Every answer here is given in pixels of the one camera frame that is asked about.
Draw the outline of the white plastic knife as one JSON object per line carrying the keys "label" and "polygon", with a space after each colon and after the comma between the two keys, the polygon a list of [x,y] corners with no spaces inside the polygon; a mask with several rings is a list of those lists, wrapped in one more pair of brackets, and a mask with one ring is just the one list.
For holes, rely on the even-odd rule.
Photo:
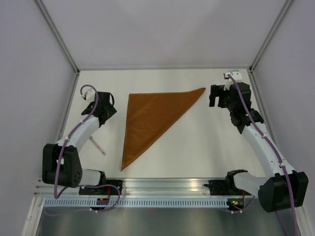
{"label": "white plastic knife", "polygon": [[89,140],[93,143],[93,145],[100,151],[102,155],[106,155],[106,152],[104,149],[94,140],[92,136],[89,137]]}

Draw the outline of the orange-brown cloth napkin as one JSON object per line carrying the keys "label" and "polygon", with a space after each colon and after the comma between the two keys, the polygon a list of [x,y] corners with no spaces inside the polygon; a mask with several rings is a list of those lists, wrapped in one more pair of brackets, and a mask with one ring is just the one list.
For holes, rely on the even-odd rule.
{"label": "orange-brown cloth napkin", "polygon": [[205,90],[129,94],[121,170],[148,150]]}

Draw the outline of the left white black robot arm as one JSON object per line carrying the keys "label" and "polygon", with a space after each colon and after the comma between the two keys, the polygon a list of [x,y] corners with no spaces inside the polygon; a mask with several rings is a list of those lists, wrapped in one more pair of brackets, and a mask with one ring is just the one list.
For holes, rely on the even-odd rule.
{"label": "left white black robot arm", "polygon": [[42,155],[42,180],[54,184],[58,177],[58,186],[75,188],[90,185],[90,189],[101,195],[107,190],[105,173],[83,169],[79,152],[105,122],[115,113],[114,97],[109,92],[98,92],[87,108],[81,113],[81,122],[75,131],[57,141],[46,144]]}

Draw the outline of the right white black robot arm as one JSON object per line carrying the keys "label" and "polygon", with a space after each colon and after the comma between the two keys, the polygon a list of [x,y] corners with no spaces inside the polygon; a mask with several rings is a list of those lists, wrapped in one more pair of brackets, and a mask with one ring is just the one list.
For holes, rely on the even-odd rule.
{"label": "right white black robot arm", "polygon": [[309,179],[286,161],[270,139],[262,116],[252,108],[251,95],[250,86],[243,82],[230,88],[211,86],[209,106],[218,100],[218,107],[228,109],[232,124],[250,144],[265,173],[265,178],[259,178],[244,169],[229,171],[224,187],[230,194],[244,190],[258,197],[266,212],[300,207]]}

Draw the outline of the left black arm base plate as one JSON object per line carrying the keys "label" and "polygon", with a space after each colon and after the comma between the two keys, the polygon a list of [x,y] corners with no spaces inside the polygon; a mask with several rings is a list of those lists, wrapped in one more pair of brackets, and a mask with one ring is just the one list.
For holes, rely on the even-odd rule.
{"label": "left black arm base plate", "polygon": [[80,187],[79,195],[118,196],[118,190],[121,192],[123,189],[123,181],[121,179],[107,179],[105,185],[105,187]]}

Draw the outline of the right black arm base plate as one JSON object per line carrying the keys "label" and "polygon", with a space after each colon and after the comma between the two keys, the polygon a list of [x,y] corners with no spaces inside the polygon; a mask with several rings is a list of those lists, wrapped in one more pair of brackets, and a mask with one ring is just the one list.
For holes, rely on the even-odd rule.
{"label": "right black arm base plate", "polygon": [[237,194],[228,188],[225,180],[221,179],[209,180],[208,188],[211,196],[232,196]]}

